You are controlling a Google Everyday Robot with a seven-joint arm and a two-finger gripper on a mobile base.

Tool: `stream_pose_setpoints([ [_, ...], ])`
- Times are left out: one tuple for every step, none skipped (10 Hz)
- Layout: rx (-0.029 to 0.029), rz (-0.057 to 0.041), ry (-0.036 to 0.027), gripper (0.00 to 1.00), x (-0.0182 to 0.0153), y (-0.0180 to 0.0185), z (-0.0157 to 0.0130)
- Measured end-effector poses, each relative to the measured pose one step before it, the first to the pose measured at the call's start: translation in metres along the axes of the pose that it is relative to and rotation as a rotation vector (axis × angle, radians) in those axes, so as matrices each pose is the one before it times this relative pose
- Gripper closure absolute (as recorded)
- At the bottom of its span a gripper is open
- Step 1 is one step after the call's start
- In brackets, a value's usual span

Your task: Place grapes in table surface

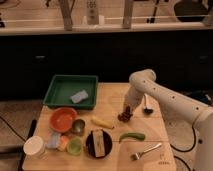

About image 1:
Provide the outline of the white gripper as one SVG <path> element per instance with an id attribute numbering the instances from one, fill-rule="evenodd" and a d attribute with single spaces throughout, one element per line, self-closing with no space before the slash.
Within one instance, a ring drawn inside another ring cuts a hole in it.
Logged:
<path id="1" fill-rule="evenodd" d="M 126 110 L 127 107 L 130 108 L 131 112 L 134 112 L 135 109 L 141 104 L 143 94 L 135 89 L 130 87 L 127 93 L 124 96 L 123 110 Z"/>

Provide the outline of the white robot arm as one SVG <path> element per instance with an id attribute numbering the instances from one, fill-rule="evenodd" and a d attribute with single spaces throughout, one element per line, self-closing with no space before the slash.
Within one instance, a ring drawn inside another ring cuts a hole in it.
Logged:
<path id="1" fill-rule="evenodd" d="M 123 109 L 129 107 L 133 112 L 141 104 L 143 95 L 148 94 L 180 113 L 199 132 L 194 171 L 213 171 L 213 107 L 157 84 L 152 69 L 132 73 L 129 83 Z"/>

